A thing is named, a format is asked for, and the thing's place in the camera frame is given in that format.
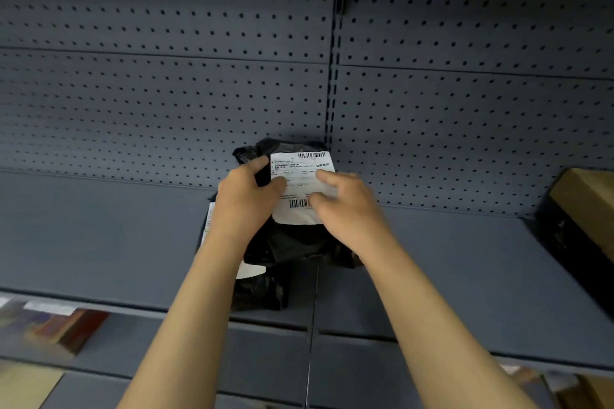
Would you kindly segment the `person's right forearm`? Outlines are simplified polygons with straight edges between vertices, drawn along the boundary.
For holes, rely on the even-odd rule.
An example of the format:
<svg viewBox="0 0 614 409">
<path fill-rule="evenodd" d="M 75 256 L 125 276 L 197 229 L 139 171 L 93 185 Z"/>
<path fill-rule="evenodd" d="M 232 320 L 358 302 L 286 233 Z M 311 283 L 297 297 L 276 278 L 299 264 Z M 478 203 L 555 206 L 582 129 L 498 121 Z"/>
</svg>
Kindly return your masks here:
<svg viewBox="0 0 614 409">
<path fill-rule="evenodd" d="M 425 409 L 538 409 L 390 232 L 358 242 Z"/>
</svg>

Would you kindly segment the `person's left forearm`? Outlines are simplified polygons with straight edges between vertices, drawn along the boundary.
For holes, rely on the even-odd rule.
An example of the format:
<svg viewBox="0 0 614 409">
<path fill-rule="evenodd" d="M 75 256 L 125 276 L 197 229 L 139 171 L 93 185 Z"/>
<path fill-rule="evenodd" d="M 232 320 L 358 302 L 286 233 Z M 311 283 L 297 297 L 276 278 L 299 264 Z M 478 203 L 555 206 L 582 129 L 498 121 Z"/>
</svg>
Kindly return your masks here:
<svg viewBox="0 0 614 409">
<path fill-rule="evenodd" d="M 235 277 L 249 243 L 211 232 L 117 409 L 214 409 Z"/>
</svg>

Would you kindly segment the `brown cardboard parcel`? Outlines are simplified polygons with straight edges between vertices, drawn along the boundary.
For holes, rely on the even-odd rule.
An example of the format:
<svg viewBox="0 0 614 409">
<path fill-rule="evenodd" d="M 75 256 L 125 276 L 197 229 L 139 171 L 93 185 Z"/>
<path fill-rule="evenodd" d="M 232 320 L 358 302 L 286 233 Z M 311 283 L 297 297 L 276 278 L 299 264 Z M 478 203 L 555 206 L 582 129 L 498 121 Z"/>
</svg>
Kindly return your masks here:
<svg viewBox="0 0 614 409">
<path fill-rule="evenodd" d="M 577 375 L 578 383 L 555 392 L 561 409 L 614 409 L 614 378 Z"/>
</svg>

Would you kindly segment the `black parcel bag white label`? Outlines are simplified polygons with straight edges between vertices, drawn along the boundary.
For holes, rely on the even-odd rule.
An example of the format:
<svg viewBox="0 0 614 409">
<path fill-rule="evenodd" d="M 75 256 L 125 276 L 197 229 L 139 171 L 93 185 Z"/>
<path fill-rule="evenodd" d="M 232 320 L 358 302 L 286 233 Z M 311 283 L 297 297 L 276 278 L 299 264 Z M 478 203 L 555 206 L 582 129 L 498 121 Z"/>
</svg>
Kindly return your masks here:
<svg viewBox="0 0 614 409">
<path fill-rule="evenodd" d="M 265 238 L 265 223 L 255 234 L 242 258 L 234 281 L 231 312 L 281 311 L 288 306 L 291 271 L 278 266 Z"/>
<path fill-rule="evenodd" d="M 335 170 L 324 143 L 265 138 L 254 146 L 235 149 L 233 156 L 239 164 L 268 157 L 265 168 L 256 174 L 257 184 L 264 187 L 278 176 L 283 176 L 287 184 L 272 215 L 250 241 L 244 254 L 246 264 L 271 268 L 307 259 L 345 268 L 361 265 L 353 251 L 326 229 L 309 201 L 309 196 L 317 192 L 336 196 L 335 188 L 316 178 L 318 169 Z"/>
</svg>

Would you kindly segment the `person's left hand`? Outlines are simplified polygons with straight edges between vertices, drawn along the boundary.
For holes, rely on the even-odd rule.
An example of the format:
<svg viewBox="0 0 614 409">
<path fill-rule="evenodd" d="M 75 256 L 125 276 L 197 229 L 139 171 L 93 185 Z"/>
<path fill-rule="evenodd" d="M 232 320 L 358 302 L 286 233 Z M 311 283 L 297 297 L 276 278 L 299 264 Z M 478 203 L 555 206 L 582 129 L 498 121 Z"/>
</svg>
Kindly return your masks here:
<svg viewBox="0 0 614 409">
<path fill-rule="evenodd" d="M 257 234 L 276 206 L 259 203 L 256 174 L 269 164 L 257 157 L 233 169 L 220 181 L 203 252 L 215 252 L 240 261 L 252 237 Z"/>
</svg>

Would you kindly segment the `person's right hand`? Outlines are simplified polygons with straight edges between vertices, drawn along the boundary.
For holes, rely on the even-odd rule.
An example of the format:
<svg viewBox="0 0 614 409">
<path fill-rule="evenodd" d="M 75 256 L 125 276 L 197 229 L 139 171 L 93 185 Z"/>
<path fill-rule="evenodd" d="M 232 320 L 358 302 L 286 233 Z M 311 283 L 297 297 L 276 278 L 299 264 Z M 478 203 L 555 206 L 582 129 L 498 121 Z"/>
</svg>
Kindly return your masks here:
<svg viewBox="0 0 614 409">
<path fill-rule="evenodd" d="M 316 212 L 327 230 L 353 251 L 363 264 L 396 245 L 370 188 L 354 174 L 318 170 L 316 178 L 336 189 L 336 208 Z"/>
</svg>

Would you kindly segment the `tan cardboard sheet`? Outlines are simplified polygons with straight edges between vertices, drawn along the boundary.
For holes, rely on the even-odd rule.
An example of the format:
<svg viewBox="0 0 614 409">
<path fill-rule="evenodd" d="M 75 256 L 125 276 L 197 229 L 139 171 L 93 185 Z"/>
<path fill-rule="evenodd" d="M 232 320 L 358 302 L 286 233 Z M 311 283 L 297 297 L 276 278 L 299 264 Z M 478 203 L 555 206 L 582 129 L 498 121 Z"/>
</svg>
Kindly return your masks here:
<svg viewBox="0 0 614 409">
<path fill-rule="evenodd" d="M 65 372 L 0 359 L 0 409 L 41 409 Z"/>
</svg>

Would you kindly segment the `grey metal pegboard shelf unit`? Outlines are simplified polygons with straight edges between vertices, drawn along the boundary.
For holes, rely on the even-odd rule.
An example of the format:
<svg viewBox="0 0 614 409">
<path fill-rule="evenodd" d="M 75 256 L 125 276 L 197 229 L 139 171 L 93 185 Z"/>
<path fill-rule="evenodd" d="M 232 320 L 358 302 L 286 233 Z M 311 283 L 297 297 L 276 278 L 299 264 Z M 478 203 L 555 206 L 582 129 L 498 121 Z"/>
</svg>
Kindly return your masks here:
<svg viewBox="0 0 614 409">
<path fill-rule="evenodd" d="M 111 313 L 70 363 L 0 357 L 114 406 L 266 137 L 361 175 L 499 362 L 614 376 L 536 223 L 564 170 L 614 170 L 614 0 L 0 0 L 0 298 Z"/>
</svg>

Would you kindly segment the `black plastic bag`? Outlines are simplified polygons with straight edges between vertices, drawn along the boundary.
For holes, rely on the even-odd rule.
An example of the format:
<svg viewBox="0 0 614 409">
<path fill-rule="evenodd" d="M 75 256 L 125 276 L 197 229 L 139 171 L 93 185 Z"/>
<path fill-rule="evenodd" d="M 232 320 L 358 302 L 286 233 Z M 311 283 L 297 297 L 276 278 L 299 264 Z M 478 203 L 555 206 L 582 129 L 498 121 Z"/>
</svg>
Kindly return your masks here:
<svg viewBox="0 0 614 409">
<path fill-rule="evenodd" d="M 614 320 L 614 262 L 551 196 L 546 196 L 535 212 L 532 231 L 550 255 Z"/>
</svg>

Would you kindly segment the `brown cardboard box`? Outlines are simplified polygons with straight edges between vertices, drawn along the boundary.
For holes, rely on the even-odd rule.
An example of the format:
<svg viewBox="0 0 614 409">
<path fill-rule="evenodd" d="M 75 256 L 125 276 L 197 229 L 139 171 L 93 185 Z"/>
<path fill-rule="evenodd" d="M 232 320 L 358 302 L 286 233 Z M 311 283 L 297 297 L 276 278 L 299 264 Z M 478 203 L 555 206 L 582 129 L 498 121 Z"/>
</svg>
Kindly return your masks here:
<svg viewBox="0 0 614 409">
<path fill-rule="evenodd" d="M 570 168 L 549 196 L 614 263 L 614 172 Z"/>
</svg>

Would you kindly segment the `colourful printed box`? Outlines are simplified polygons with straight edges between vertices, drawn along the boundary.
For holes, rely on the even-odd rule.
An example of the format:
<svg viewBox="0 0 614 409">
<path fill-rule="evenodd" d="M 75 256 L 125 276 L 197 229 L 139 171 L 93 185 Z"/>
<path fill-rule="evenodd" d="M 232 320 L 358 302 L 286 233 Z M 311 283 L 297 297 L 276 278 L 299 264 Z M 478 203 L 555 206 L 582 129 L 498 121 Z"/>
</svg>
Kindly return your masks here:
<svg viewBox="0 0 614 409">
<path fill-rule="evenodd" d="M 38 313 L 24 310 L 26 302 L 0 297 L 0 342 L 19 342 L 68 358 L 76 356 L 110 316 L 79 307 L 70 316 Z"/>
</svg>

